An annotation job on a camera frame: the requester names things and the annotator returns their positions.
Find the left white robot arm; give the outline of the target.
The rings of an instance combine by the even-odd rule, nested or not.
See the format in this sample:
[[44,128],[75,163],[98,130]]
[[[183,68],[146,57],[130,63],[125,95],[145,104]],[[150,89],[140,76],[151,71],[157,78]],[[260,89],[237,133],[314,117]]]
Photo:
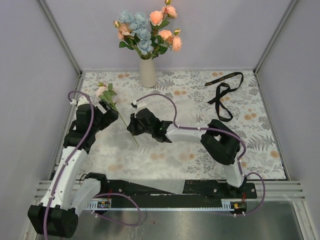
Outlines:
[[75,120],[64,137],[60,163],[51,184],[38,205],[31,205],[27,216],[37,234],[71,238],[78,226],[79,216],[91,199],[107,195],[107,177],[90,172],[81,187],[73,193],[80,166],[89,157],[96,134],[119,117],[109,103],[99,101],[79,104]]

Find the blue hydrangea stem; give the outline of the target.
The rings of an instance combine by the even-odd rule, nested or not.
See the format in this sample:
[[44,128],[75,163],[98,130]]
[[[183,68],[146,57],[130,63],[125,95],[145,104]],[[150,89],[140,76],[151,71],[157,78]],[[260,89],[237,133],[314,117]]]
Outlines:
[[142,53],[141,59],[150,59],[153,47],[151,32],[147,29],[149,20],[147,19],[146,14],[143,12],[132,14],[127,10],[122,10],[117,17],[117,21],[120,23],[127,23],[132,32],[140,39],[137,47]]

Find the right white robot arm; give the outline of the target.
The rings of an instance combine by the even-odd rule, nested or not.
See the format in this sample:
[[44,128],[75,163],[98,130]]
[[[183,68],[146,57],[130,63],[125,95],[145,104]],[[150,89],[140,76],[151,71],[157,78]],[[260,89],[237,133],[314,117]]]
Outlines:
[[223,166],[228,184],[228,194],[239,198],[246,191],[246,177],[240,169],[238,160],[241,147],[246,151],[244,142],[226,125],[213,119],[207,127],[179,126],[173,121],[159,120],[148,108],[130,115],[127,130],[133,135],[149,134],[160,143],[186,142],[201,144],[208,154]]

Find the white wrapping paper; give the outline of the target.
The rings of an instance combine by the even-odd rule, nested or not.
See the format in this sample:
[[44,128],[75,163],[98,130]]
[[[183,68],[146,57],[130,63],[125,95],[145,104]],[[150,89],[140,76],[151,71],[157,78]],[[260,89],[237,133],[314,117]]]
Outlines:
[[[117,86],[117,108],[127,125],[135,112],[131,102],[146,95]],[[84,173],[105,174],[110,180],[125,180],[147,187],[178,193],[184,188],[192,145],[188,142],[160,143],[149,134],[132,136],[121,119],[95,135],[88,159],[79,168]]]

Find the pale pink rose stem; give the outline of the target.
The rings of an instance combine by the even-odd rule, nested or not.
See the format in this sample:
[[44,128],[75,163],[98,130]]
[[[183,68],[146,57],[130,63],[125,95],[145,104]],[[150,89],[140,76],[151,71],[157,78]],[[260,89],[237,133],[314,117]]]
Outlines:
[[120,111],[117,108],[117,92],[115,91],[112,83],[104,83],[102,81],[99,81],[98,89],[95,92],[95,95],[98,97],[98,99],[102,102],[104,102],[106,105],[108,105],[111,109],[115,110],[118,113],[118,116],[123,123],[123,130],[126,131],[128,124],[126,123],[125,119],[121,115]]

